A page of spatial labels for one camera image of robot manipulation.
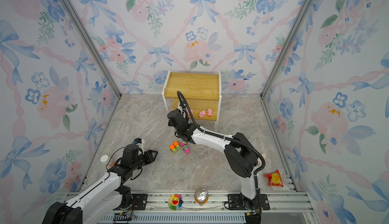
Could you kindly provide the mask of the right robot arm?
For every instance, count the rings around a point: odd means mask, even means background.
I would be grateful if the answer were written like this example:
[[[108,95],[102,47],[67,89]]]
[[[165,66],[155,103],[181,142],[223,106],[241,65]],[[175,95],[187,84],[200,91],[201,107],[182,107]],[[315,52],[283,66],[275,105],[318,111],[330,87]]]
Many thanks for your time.
[[[168,125],[185,142],[203,145],[222,152],[232,171],[241,181],[241,196],[253,201],[260,193],[257,174],[265,168],[265,160],[242,133],[223,135],[190,123],[179,109],[167,114]]]

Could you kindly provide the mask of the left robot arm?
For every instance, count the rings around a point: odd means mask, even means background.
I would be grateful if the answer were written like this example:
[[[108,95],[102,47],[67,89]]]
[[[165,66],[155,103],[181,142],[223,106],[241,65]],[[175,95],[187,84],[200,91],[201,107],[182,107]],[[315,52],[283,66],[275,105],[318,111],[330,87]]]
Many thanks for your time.
[[[65,203],[52,204],[42,221],[43,224],[97,224],[109,212],[131,209],[136,201],[131,188],[125,185],[134,180],[133,172],[142,171],[153,163],[158,151],[143,151],[141,144],[124,148],[122,157],[107,170],[104,176],[76,197]]]

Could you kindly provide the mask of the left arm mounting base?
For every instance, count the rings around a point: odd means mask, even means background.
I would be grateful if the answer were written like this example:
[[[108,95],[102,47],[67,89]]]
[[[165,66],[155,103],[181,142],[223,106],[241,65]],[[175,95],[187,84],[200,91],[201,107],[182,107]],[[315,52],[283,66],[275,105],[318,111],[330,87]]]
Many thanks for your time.
[[[148,194],[124,194],[120,210],[145,210]]]

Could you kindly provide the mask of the green orange toy truck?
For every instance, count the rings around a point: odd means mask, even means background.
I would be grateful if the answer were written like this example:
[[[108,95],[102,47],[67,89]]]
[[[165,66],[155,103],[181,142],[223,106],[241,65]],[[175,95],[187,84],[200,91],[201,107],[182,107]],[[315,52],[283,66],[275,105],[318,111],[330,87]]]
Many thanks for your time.
[[[176,141],[173,143],[174,147],[177,149],[177,150],[180,150],[181,149],[181,146],[180,144]]]
[[[170,150],[173,154],[176,154],[178,152],[178,150],[176,149],[176,147],[174,145],[170,145]]]

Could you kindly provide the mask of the right arm mounting base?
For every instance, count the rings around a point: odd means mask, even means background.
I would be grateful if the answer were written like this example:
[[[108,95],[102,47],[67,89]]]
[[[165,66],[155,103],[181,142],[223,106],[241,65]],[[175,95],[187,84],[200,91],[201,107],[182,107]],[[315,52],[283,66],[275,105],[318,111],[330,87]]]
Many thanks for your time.
[[[257,194],[252,200],[242,194],[228,194],[227,197],[228,200],[224,203],[224,207],[228,210],[270,210],[270,204],[266,194]]]

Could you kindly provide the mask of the pink truck blue top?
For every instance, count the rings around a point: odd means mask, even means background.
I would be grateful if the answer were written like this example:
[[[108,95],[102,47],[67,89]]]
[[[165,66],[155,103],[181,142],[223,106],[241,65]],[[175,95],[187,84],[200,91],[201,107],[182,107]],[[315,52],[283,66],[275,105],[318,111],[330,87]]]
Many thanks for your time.
[[[186,155],[190,154],[190,149],[188,148],[187,145],[184,145],[184,146],[183,146],[183,150],[184,150],[184,152],[185,152]]]

